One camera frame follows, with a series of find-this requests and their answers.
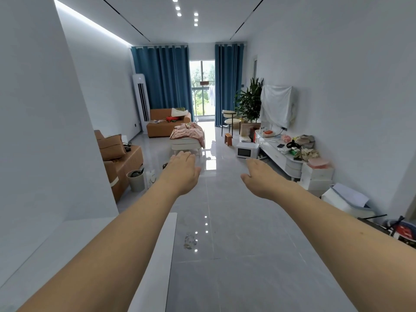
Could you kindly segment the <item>white standing air conditioner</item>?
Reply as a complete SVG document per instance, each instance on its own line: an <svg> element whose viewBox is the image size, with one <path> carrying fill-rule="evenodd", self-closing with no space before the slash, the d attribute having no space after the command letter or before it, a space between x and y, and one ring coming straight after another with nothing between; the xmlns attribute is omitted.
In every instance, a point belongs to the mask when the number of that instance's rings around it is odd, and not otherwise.
<svg viewBox="0 0 416 312"><path fill-rule="evenodd" d="M145 76L141 73L135 73L132 75L132 79L134 84L134 91L136 94L136 103L138 107L141 128L144 134L148 134L147 125L149 124L151 118Z"/></svg>

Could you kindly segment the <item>white microwave oven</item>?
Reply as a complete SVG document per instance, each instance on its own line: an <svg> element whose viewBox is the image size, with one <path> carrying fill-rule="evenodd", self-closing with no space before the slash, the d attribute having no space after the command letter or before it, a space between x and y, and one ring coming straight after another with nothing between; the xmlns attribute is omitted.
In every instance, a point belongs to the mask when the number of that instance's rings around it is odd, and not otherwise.
<svg viewBox="0 0 416 312"><path fill-rule="evenodd" d="M259 155L259 144L239 142L236 146L236 156L238 158L253 158L257 159Z"/></svg>

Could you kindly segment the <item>person's right hand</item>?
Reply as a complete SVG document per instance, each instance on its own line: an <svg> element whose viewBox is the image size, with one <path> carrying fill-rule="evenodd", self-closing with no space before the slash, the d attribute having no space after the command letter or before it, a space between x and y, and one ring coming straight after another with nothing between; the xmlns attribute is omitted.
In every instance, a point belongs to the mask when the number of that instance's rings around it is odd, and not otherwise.
<svg viewBox="0 0 416 312"><path fill-rule="evenodd" d="M293 190L294 183L273 170L268 164L253 158L246 159L250 176L256 178L256 190L249 190L257 197L279 203Z"/></svg>

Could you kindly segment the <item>person's left hand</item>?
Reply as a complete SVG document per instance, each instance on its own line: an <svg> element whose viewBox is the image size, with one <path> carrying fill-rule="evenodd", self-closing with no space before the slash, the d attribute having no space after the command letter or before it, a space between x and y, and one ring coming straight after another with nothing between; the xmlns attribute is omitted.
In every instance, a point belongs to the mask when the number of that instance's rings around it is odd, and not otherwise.
<svg viewBox="0 0 416 312"><path fill-rule="evenodd" d="M189 151L173 155L156 182L157 188L176 198L190 192L197 185L194 183L194 170L198 167L195 160L195 155Z"/></svg>

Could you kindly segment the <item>red and black item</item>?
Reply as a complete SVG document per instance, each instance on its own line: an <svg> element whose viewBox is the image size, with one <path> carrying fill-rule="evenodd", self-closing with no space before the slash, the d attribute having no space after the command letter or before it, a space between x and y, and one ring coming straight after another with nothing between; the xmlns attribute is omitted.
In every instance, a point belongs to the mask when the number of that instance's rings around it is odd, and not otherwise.
<svg viewBox="0 0 416 312"><path fill-rule="evenodd" d="M404 216L400 216L396 220L384 220L382 225L372 222L373 219L382 218L385 216L387 216L387 214L375 215L365 218L358 217L357 220L371 226L372 228L390 237L393 237L398 241L403 242L404 244L416 250L416 225L407 222Z"/></svg>

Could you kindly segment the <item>grey trash bin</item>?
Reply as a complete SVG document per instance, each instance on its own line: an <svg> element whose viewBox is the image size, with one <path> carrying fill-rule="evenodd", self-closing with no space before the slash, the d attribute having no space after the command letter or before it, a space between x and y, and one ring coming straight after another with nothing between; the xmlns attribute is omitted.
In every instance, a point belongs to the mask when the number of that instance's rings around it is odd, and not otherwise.
<svg viewBox="0 0 416 312"><path fill-rule="evenodd" d="M127 180L132 192L140 193L145 189L143 169L128 172Z"/></svg>

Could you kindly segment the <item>white storage box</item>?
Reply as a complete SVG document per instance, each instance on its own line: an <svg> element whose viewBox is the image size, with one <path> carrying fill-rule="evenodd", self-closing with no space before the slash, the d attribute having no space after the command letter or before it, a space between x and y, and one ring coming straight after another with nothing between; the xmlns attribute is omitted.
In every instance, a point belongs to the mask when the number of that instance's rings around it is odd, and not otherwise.
<svg viewBox="0 0 416 312"><path fill-rule="evenodd" d="M307 191L326 191L333 184L332 180L319 180L310 178L301 178L297 182L302 188Z"/></svg>
<svg viewBox="0 0 416 312"><path fill-rule="evenodd" d="M301 169L301 181L310 181L310 180L332 180L334 175L334 168L312 168L307 163L303 163Z"/></svg>

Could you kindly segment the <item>green potted plant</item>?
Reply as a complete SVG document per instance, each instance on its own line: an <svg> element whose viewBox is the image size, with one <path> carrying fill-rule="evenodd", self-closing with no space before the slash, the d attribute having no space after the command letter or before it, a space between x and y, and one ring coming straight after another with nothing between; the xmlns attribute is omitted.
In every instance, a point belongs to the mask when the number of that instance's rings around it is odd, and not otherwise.
<svg viewBox="0 0 416 312"><path fill-rule="evenodd" d="M263 83L263 79L259 80L259 78L251 78L250 84L246 90L240 90L236 94L235 111L237 116L244 119L247 123L260 122Z"/></svg>

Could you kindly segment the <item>long orange sofa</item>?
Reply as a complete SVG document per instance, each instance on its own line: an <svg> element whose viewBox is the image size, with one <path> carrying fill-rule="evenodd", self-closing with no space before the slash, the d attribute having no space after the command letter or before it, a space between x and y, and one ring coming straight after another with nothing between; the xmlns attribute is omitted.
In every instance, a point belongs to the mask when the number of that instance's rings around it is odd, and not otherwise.
<svg viewBox="0 0 416 312"><path fill-rule="evenodd" d="M94 130L96 140L104 137L100 130ZM143 153L140 146L124 143L127 155L111 161L103 161L115 202L119 202L129 186L127 173L137 170L143 165Z"/></svg>

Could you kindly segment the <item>white counter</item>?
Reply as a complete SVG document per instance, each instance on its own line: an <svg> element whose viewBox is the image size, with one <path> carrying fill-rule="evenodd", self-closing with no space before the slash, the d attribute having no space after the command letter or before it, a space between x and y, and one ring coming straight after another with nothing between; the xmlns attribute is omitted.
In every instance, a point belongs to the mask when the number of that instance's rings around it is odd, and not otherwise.
<svg viewBox="0 0 416 312"><path fill-rule="evenodd" d="M113 219L63 222L0 287L0 312L15 312ZM176 221L170 213L128 312L165 312Z"/></svg>

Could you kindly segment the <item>glass balcony door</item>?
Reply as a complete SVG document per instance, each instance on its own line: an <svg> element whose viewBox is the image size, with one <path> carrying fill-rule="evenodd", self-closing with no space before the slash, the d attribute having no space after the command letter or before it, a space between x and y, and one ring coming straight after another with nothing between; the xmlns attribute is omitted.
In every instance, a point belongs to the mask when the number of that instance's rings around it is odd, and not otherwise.
<svg viewBox="0 0 416 312"><path fill-rule="evenodd" d="M214 121L216 112L215 61L190 61L189 67L195 121Z"/></svg>

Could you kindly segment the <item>white coffee table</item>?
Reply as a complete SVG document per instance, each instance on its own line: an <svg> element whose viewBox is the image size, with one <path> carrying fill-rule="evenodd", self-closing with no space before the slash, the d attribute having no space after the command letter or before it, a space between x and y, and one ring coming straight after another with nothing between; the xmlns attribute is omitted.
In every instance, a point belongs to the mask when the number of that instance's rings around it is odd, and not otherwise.
<svg viewBox="0 0 416 312"><path fill-rule="evenodd" d="M205 149L205 133L199 125L179 125L170 135L171 149L174 153L179 151L197 151L202 157Z"/></svg>

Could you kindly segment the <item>narrow blue curtain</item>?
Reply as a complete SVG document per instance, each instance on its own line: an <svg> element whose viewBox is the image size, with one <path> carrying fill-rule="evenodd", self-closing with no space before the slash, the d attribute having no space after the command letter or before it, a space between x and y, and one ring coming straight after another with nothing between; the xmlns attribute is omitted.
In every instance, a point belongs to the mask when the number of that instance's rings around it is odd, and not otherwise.
<svg viewBox="0 0 416 312"><path fill-rule="evenodd" d="M234 111L241 90L243 43L215 45L215 125L223 125L222 111Z"/></svg>

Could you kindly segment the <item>white television cabinet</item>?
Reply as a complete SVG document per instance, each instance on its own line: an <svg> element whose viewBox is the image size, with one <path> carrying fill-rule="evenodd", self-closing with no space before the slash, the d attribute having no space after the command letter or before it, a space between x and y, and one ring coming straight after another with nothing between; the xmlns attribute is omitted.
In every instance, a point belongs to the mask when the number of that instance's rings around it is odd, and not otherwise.
<svg viewBox="0 0 416 312"><path fill-rule="evenodd" d="M302 160L296 160L290 153L283 153L282 148L278 148L281 143L277 140L272 141L272 137L264 138L261 130L255 130L255 142L260 149L272 160L281 170L284 171L293 181L300 180L302 175Z"/></svg>

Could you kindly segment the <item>cream round chair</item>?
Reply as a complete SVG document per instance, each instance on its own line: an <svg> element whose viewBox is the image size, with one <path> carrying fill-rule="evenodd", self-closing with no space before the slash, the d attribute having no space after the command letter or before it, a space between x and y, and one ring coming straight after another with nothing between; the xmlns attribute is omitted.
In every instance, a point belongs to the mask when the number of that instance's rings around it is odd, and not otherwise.
<svg viewBox="0 0 416 312"><path fill-rule="evenodd" d="M237 112L233 110L222 110L221 136L224 135L224 126L228 127L228 132L233 136L235 126L241 128L242 120L237 117Z"/></svg>

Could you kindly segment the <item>pile of crumpled clutter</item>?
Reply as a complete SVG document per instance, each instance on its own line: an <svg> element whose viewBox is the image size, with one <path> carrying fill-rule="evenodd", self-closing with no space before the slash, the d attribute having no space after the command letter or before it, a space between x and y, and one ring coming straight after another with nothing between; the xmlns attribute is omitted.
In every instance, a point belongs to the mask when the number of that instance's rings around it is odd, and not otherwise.
<svg viewBox="0 0 416 312"><path fill-rule="evenodd" d="M283 147L278 148L282 154L290 154L295 159L308 162L312 158L319 158L320 152L315 149L315 137L312 135L301 135L290 137L283 135Z"/></svg>

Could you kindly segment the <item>small orange sofa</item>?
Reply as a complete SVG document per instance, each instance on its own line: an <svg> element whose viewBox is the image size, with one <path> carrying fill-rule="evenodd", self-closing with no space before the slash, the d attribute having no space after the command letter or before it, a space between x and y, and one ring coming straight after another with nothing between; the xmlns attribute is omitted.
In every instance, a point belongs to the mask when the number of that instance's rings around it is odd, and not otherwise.
<svg viewBox="0 0 416 312"><path fill-rule="evenodd" d="M169 137L174 128L191 122L191 113L180 109L151 109L146 125L149 138Z"/></svg>

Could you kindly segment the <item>pink round lid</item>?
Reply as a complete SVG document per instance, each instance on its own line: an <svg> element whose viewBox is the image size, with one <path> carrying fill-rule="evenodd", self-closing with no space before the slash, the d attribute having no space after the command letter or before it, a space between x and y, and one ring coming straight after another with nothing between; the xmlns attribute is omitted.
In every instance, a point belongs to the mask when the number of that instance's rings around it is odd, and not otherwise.
<svg viewBox="0 0 416 312"><path fill-rule="evenodd" d="M322 157L310 158L307 165L312 169L327 169L331 167L330 161Z"/></svg>

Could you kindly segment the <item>wide blue curtain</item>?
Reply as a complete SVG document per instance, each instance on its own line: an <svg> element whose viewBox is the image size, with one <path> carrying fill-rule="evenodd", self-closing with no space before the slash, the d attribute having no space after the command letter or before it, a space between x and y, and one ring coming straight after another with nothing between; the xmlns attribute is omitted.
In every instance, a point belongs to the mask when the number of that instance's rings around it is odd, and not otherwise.
<svg viewBox="0 0 416 312"><path fill-rule="evenodd" d="M135 72L145 77L150 109L184 108L194 121L189 47L131 47L131 53Z"/></svg>

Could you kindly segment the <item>orange sofa cushion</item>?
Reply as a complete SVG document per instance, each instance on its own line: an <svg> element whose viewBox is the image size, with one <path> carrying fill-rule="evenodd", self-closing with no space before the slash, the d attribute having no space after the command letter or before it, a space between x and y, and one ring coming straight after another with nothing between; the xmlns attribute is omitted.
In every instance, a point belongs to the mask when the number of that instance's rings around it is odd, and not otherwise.
<svg viewBox="0 0 416 312"><path fill-rule="evenodd" d="M106 138L99 137L97 143L103 161L116 160L127 155L122 135L120 134Z"/></svg>

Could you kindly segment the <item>person's right forearm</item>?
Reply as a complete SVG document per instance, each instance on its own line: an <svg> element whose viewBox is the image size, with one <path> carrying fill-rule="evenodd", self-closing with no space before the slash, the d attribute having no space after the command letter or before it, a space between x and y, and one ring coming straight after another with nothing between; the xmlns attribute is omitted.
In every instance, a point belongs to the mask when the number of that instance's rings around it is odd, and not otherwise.
<svg viewBox="0 0 416 312"><path fill-rule="evenodd" d="M292 182L273 199L293 219L359 312L416 312L416 250Z"/></svg>

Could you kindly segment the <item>pink cloth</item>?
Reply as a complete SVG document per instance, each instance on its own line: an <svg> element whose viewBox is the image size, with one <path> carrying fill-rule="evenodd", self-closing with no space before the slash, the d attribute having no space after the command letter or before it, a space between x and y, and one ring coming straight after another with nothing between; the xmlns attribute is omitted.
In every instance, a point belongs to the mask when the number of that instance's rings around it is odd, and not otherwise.
<svg viewBox="0 0 416 312"><path fill-rule="evenodd" d="M205 148L205 133L195 122L182 123L174 127L170 140L173 146L190 145L191 149Z"/></svg>

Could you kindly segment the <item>person's left forearm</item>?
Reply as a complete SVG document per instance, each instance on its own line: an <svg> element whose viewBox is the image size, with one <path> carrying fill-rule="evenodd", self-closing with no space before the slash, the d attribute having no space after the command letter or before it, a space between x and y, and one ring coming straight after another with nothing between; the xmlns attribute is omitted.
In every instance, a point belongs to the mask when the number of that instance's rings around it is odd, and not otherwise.
<svg viewBox="0 0 416 312"><path fill-rule="evenodd" d="M182 191L159 180L17 312L126 312Z"/></svg>

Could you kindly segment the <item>white open cardboard box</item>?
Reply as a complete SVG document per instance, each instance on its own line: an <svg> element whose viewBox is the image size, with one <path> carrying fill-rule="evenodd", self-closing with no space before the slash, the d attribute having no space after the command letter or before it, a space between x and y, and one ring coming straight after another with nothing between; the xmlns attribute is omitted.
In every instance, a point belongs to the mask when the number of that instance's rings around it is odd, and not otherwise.
<svg viewBox="0 0 416 312"><path fill-rule="evenodd" d="M376 215L376 212L367 204L369 202L367 196L341 183L330 185L330 188L321 196L321 200L355 218L368 218Z"/></svg>

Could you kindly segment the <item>television under white cloth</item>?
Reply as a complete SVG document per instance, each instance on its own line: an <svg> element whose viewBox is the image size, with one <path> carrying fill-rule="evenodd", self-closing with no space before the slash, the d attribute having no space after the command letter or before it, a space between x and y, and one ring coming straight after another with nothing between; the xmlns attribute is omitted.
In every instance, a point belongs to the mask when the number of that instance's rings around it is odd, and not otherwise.
<svg viewBox="0 0 416 312"><path fill-rule="evenodd" d="M297 116L297 94L293 86L264 85L260 95L260 122L287 130Z"/></svg>

